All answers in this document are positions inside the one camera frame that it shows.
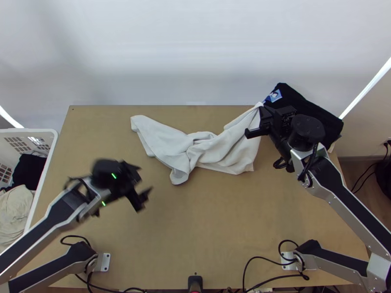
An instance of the laundry basket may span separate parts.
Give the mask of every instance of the laundry basket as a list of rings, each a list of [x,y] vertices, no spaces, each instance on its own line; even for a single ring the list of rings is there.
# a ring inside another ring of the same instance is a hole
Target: laundry basket
[[[0,129],[0,187],[7,187],[12,184],[12,172],[23,153],[34,151],[37,155],[47,156],[27,218],[25,232],[30,228],[57,138],[58,133],[53,129]]]

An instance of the table surface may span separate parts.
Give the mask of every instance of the table surface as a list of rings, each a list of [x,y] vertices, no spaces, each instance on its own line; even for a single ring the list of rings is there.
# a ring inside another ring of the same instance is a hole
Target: table surface
[[[170,169],[150,158],[130,117],[146,115],[184,132],[212,131],[247,110],[248,106],[71,106],[49,166],[33,223],[62,191],[68,176],[90,173],[97,158],[125,160],[140,166],[142,188],[152,185],[146,209],[137,214],[124,198],[101,209],[64,233],[87,237],[96,251],[110,252],[109,272],[96,273],[92,283],[107,288],[186,289],[195,272],[204,287],[241,288],[247,260],[261,255],[279,261],[277,245],[284,239],[318,240],[325,249],[368,259],[365,246],[328,204],[307,193],[293,174],[276,170],[280,156],[262,137],[254,172],[230,175],[195,168],[187,182],[174,186]],[[335,153],[331,155],[339,166]],[[55,240],[24,272],[67,250]],[[246,274],[249,288],[274,276],[288,274],[280,266],[254,260]],[[308,271],[309,281],[288,278],[272,287],[348,284],[323,271]],[[74,276],[54,284],[84,287]]]

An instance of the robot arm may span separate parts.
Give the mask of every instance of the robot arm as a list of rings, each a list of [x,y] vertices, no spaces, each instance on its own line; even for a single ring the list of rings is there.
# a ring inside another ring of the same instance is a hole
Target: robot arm
[[[102,255],[79,242],[64,256],[13,278],[61,232],[77,227],[90,216],[99,216],[101,207],[125,196],[136,211],[143,209],[151,188],[140,194],[134,190],[141,181],[138,169],[126,162],[98,160],[91,176],[72,180],[49,205],[44,218],[0,255],[0,292],[24,292],[37,285],[50,285],[70,273],[96,271]],[[80,191],[83,186],[86,194]]]
[[[287,258],[298,260],[285,269],[321,269],[364,286],[368,292],[389,290],[391,233],[345,186],[341,173],[320,143],[325,134],[322,123],[313,117],[296,115],[290,106],[277,110],[261,107],[260,115],[260,127],[247,129],[246,137],[268,135],[281,154],[279,166],[294,172],[298,184],[328,202],[371,252],[366,262],[325,250],[318,241],[309,240],[284,253]]]

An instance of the white towel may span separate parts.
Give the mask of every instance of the white towel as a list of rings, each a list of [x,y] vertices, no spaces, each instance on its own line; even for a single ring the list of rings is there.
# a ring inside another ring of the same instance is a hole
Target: white towel
[[[32,201],[25,185],[0,195],[0,253],[23,234]]]
[[[130,122],[147,155],[170,167],[171,182],[177,185],[195,167],[234,175],[254,171],[261,138],[246,139],[244,130],[259,127],[260,106],[261,102],[228,123],[219,135],[208,131],[186,134],[142,115],[131,117]]]

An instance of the black cloth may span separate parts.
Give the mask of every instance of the black cloth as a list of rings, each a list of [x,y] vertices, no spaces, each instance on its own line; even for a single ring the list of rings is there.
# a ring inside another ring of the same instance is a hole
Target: black cloth
[[[37,190],[45,163],[46,158],[22,154],[12,174],[14,181],[12,188],[24,184],[29,190]]]
[[[297,110],[297,114],[303,114],[314,117],[320,120],[325,127],[325,138],[321,143],[329,149],[333,142],[335,142],[341,134],[344,123],[341,119],[334,116],[330,112],[327,112],[323,108],[307,101],[300,93],[295,91],[287,84],[278,83],[274,88],[273,92],[280,90],[282,98],[274,101],[266,101],[264,105],[269,106],[273,109],[279,109],[285,106],[293,106]]]
[[[382,161],[376,165],[375,175],[380,189],[391,199],[391,163],[389,160]]]

